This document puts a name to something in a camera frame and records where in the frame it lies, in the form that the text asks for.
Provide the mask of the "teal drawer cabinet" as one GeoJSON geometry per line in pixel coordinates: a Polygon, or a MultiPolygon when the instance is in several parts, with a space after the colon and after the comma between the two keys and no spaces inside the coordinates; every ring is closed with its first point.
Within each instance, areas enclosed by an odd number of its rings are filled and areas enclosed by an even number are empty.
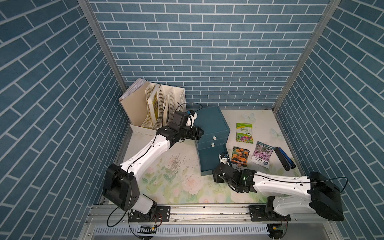
{"type": "Polygon", "coordinates": [[[204,134],[196,141],[197,149],[203,150],[226,145],[230,128],[219,107],[208,107],[197,111],[195,127],[200,127],[204,134]]]}

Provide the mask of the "green flower seed bag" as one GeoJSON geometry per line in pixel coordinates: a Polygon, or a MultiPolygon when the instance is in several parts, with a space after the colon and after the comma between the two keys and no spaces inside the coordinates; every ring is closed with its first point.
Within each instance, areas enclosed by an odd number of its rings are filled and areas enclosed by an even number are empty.
{"type": "Polygon", "coordinates": [[[249,123],[236,123],[236,141],[253,144],[253,125],[249,123]]]}

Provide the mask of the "purple flower seed bag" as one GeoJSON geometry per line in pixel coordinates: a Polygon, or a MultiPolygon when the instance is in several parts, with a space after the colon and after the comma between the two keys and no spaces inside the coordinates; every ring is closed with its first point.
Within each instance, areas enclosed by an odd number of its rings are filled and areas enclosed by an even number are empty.
{"type": "Polygon", "coordinates": [[[274,147],[262,142],[257,142],[251,162],[268,169],[270,167],[270,158],[273,152],[274,147]]]}

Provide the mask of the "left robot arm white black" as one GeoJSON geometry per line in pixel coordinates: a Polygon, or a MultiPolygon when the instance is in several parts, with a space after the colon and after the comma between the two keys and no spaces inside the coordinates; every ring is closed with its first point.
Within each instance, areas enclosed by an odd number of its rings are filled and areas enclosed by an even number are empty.
{"type": "Polygon", "coordinates": [[[176,111],[171,122],[159,128],[149,143],[129,160],[107,168],[102,195],[123,211],[148,215],[156,202],[140,193],[138,180],[153,162],[181,140],[199,140],[204,131],[194,126],[198,113],[176,111]]]}

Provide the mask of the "teal bottom drawer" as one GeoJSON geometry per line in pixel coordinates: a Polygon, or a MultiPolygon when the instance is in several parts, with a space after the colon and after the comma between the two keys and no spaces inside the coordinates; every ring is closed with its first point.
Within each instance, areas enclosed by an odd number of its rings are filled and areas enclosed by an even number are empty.
{"type": "Polygon", "coordinates": [[[220,154],[227,152],[228,150],[226,145],[220,145],[216,147],[198,150],[201,176],[211,175],[213,170],[220,163],[220,154]]]}

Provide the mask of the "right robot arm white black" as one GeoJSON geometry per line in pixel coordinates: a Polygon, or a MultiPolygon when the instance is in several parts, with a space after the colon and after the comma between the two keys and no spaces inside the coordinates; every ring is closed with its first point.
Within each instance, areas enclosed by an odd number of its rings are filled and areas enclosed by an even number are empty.
{"type": "Polygon", "coordinates": [[[288,221],[292,214],[317,214],[335,222],[345,219],[342,191],[318,172],[287,177],[249,169],[238,171],[220,163],[213,177],[214,182],[225,183],[238,194],[252,192],[267,197],[265,207],[251,207],[251,215],[260,220],[288,221]]]}

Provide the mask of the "orange marigold seed bag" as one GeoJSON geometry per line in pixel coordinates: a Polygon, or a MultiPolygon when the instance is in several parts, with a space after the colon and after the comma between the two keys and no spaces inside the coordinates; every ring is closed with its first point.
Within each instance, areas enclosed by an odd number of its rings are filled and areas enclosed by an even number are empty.
{"type": "Polygon", "coordinates": [[[237,170],[242,170],[248,167],[248,157],[250,151],[244,148],[233,147],[231,164],[237,170]]]}

